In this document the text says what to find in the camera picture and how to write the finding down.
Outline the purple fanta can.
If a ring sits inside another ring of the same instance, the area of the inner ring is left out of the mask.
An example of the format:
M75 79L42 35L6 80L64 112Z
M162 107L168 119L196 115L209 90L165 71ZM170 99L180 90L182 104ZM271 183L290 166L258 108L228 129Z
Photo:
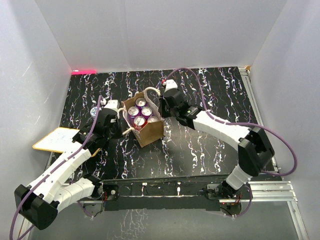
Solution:
M141 112L136 106L132 106L128 109L127 114L129 119L134 120L136 117L141 115Z
M145 119L148 119L149 117L153 116L153 110L149 106L145 106L141 109L141 116Z
M141 110L142 108L148 106L148 102L146 101L145 98L139 97L135 100L135 106Z

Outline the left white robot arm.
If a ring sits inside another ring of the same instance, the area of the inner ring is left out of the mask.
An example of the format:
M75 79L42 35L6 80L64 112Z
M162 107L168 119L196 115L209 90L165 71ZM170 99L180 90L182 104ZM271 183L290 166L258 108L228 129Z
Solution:
M52 224L58 213L76 201L103 195L101 182L85 176L67 187L63 184L82 163L106 147L111 139L120 138L119 103L109 101L98 111L97 119L80 129L68 140L63 154L28 186L19 185L14 191L16 213L21 214L39 230Z

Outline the brown canvas tote bag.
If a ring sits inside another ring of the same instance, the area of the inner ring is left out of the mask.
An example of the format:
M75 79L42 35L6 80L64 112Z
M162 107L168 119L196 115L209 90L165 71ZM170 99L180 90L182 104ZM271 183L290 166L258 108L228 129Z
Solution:
M158 106L149 99L148 91L155 91L158 97L161 95L158 89L154 87L147 87L142 92L136 93L132 98L122 101L122 107L118 111L118 115L123 117L127 124L127 129L122 133L122 135L124 136L129 132L132 132L142 148L164 136L163 118L158 111ZM129 109L135 106L136 100L139 98L144 98L146 100L147 105L152 110L153 116L158 119L158 121L154 122L148 122L148 120L146 120L144 126L140 128L134 125L134 120L129 116Z

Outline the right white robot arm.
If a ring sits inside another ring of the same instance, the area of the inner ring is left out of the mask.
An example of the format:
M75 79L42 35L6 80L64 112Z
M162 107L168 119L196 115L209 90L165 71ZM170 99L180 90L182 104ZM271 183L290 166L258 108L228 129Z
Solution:
M275 154L261 127L230 125L221 119L212 119L203 108L190 105L176 86L165 88L159 100L158 110L163 118L174 117L181 125L210 134L238 152L237 165L232 172L214 190L206 189L206 195L235 198L241 187L257 177Z

